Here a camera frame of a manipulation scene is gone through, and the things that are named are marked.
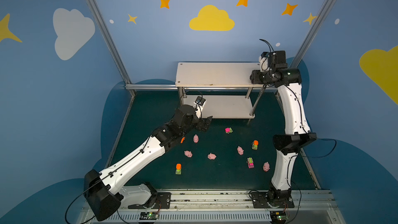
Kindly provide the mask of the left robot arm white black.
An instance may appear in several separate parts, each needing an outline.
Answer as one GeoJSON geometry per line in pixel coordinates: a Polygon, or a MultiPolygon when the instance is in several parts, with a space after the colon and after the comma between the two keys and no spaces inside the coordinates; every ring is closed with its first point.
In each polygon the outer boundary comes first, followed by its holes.
{"type": "Polygon", "coordinates": [[[135,186],[131,192],[123,192],[125,184],[153,160],[164,155],[191,131],[207,131],[212,118],[202,117],[205,102],[182,105],[167,123],[157,127],[133,152],[115,164],[89,171],[84,178],[83,195],[97,221],[112,216],[121,206],[153,206],[157,191],[149,184],[135,186]]]}

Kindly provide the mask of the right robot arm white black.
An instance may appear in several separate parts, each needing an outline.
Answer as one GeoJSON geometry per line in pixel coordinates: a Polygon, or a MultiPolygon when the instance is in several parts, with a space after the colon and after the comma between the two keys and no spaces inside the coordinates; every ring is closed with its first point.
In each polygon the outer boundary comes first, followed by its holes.
{"type": "Polygon", "coordinates": [[[291,175],[301,148],[315,141],[317,136],[311,131],[305,116],[299,69],[278,65],[265,71],[253,70],[250,81],[262,84],[263,88],[275,86],[282,101],[285,134],[273,136],[276,165],[266,195],[268,205],[277,208],[291,198],[291,175]]]}

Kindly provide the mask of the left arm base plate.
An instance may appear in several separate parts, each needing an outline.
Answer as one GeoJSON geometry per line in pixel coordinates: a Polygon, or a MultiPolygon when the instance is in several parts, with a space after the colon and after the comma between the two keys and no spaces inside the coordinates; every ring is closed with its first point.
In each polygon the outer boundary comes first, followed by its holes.
{"type": "Polygon", "coordinates": [[[151,196],[150,199],[144,204],[133,204],[129,205],[128,209],[169,209],[171,204],[171,193],[170,192],[159,192],[155,196],[151,196]]]}

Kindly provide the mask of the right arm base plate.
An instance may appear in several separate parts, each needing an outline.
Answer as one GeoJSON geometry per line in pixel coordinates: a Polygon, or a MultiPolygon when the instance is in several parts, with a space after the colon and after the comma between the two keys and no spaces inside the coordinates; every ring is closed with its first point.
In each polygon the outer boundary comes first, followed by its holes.
{"type": "Polygon", "coordinates": [[[294,208],[291,190],[284,191],[250,191],[249,197],[254,208],[294,208]]]}

